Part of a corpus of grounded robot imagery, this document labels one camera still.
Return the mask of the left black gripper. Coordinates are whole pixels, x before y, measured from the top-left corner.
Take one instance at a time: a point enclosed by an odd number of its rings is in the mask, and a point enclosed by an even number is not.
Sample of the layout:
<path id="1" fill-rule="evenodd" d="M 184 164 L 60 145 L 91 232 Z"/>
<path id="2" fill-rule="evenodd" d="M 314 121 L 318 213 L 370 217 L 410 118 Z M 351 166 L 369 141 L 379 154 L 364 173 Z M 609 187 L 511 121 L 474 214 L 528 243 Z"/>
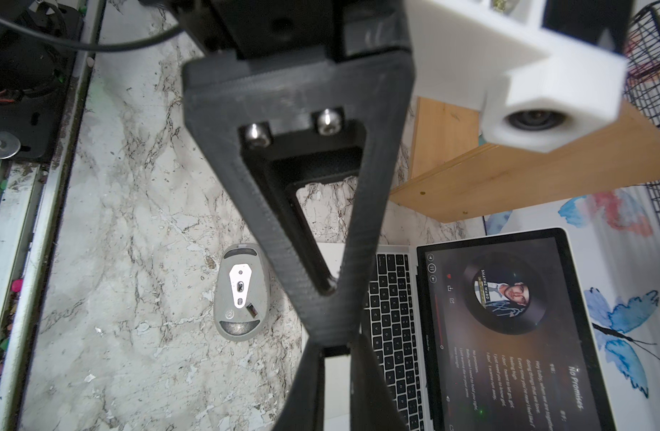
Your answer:
<path id="1" fill-rule="evenodd" d="M 335 61 L 412 43 L 402 1 L 167 1 L 165 8 L 205 53 L 261 59 L 322 48 Z"/>

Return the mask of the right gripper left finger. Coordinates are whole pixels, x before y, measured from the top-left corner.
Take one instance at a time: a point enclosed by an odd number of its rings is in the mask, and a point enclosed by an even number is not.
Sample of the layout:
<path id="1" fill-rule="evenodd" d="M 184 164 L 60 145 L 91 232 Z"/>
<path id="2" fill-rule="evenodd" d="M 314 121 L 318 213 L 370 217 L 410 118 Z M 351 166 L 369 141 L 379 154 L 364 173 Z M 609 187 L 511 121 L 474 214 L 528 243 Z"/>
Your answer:
<path id="1" fill-rule="evenodd" d="M 325 359 L 324 348 L 309 339 L 283 411 L 274 424 L 274 431 L 323 429 Z"/>

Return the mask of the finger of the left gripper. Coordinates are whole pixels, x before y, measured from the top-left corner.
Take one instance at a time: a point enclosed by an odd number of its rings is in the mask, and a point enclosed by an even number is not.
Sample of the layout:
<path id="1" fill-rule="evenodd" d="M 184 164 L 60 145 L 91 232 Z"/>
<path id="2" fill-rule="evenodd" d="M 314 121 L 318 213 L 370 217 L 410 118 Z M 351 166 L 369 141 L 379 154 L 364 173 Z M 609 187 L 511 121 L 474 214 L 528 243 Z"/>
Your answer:
<path id="1" fill-rule="evenodd" d="M 397 50 L 182 72 L 186 127 L 322 346 L 358 332 L 414 83 Z"/>

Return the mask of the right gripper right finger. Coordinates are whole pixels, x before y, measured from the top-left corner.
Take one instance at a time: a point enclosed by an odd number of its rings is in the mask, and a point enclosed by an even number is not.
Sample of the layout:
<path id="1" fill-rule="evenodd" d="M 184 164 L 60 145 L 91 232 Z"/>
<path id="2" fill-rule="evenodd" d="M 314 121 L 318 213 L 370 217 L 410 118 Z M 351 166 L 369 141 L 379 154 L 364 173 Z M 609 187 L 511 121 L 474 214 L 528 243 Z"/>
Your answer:
<path id="1" fill-rule="evenodd" d="M 359 334 L 350 347 L 351 430 L 407 430 L 367 337 Z"/>

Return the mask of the grey wireless mouse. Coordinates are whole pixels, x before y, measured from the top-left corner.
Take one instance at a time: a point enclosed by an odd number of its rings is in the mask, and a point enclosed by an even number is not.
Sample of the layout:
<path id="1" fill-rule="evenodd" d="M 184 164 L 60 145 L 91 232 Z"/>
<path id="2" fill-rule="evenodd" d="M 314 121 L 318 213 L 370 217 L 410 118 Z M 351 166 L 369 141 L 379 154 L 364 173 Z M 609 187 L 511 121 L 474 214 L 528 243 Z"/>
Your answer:
<path id="1" fill-rule="evenodd" d="M 214 289 L 213 318 L 224 339 L 242 342 L 265 326 L 270 309 L 270 268 L 257 244 L 224 251 Z"/>

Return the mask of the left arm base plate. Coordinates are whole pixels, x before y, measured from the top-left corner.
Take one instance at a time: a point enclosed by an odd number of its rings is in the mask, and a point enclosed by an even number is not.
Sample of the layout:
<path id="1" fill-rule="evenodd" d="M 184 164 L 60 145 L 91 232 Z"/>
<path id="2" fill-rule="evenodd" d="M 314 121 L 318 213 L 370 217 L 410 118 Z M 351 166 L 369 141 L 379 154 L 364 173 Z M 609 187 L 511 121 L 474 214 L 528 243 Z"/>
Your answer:
<path id="1" fill-rule="evenodd" d="M 0 1 L 0 17 L 78 41 L 83 12 L 57 1 Z M 76 53 L 0 24 L 0 159 L 47 163 L 55 152 Z"/>

